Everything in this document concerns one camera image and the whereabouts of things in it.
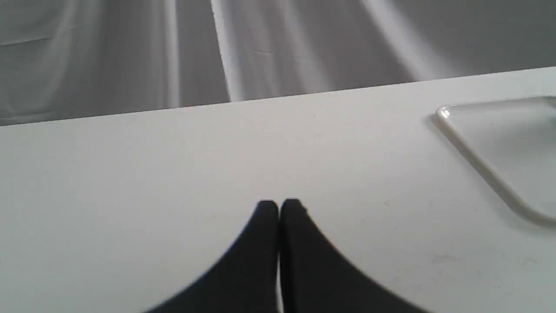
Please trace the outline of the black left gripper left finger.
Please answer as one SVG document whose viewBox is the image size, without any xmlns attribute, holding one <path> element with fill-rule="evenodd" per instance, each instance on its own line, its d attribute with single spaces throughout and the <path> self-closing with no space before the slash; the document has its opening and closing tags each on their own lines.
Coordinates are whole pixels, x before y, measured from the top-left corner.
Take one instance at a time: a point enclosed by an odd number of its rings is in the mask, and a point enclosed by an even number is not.
<svg viewBox="0 0 556 313">
<path fill-rule="evenodd" d="M 278 312 L 278 226 L 277 204 L 258 202 L 242 233 L 211 269 L 151 312 Z"/>
</svg>

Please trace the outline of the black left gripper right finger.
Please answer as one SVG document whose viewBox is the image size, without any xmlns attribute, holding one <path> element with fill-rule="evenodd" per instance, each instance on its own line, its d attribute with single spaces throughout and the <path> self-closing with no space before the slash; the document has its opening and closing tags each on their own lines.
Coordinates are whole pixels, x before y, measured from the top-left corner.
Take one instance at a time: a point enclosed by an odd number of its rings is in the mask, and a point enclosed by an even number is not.
<svg viewBox="0 0 556 313">
<path fill-rule="evenodd" d="M 286 313 L 421 313 L 353 266 L 298 199 L 280 212 L 280 289 Z"/>
</svg>

